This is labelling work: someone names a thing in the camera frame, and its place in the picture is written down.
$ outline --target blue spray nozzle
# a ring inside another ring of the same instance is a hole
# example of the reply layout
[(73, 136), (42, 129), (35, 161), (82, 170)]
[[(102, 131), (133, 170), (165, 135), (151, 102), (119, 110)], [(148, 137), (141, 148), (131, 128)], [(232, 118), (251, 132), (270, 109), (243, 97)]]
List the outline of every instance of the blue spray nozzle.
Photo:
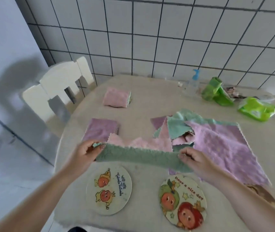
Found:
[(199, 78), (199, 73), (200, 71), (198, 69), (194, 69), (194, 71), (196, 72), (195, 75), (192, 77), (192, 80), (197, 80)]

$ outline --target folded purple towel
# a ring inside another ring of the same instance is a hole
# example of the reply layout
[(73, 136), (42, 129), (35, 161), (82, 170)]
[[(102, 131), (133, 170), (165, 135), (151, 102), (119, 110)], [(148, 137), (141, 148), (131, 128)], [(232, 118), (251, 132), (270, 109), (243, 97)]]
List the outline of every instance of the folded purple towel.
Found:
[(83, 141), (97, 139), (107, 142), (111, 133), (118, 134), (118, 129), (119, 124), (115, 120), (92, 118), (83, 137)]

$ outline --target star illustration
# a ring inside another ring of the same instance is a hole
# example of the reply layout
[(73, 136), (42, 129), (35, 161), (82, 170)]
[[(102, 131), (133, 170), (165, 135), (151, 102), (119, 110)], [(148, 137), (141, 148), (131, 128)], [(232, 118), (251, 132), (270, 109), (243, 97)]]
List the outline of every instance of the star illustration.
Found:
[(188, 194), (187, 194), (187, 193), (183, 193), (183, 198), (184, 198), (185, 200), (187, 200), (187, 199), (189, 198)]

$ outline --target hand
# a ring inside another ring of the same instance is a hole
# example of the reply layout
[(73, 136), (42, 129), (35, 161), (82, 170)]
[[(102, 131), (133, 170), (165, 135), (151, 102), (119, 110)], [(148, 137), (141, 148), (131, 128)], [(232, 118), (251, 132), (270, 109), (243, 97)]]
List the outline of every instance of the hand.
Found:
[(79, 144), (73, 153), (70, 154), (60, 172), (74, 181), (81, 176), (101, 153), (105, 145), (99, 145), (93, 148), (94, 143), (99, 143), (98, 140), (87, 140)]
[(186, 147), (180, 150), (178, 158), (187, 164), (195, 174), (213, 184), (225, 172), (213, 163), (203, 152)]

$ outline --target wall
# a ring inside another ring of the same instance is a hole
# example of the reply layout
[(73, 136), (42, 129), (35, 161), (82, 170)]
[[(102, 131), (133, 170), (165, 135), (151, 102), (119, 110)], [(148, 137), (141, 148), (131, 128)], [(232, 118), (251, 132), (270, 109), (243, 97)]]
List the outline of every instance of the wall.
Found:
[(119, 73), (218, 76), (275, 95), (275, 0), (16, 0), (47, 63), (84, 54)]
[(0, 0), (0, 123), (53, 163), (58, 138), (20, 98), (47, 68), (15, 0)]

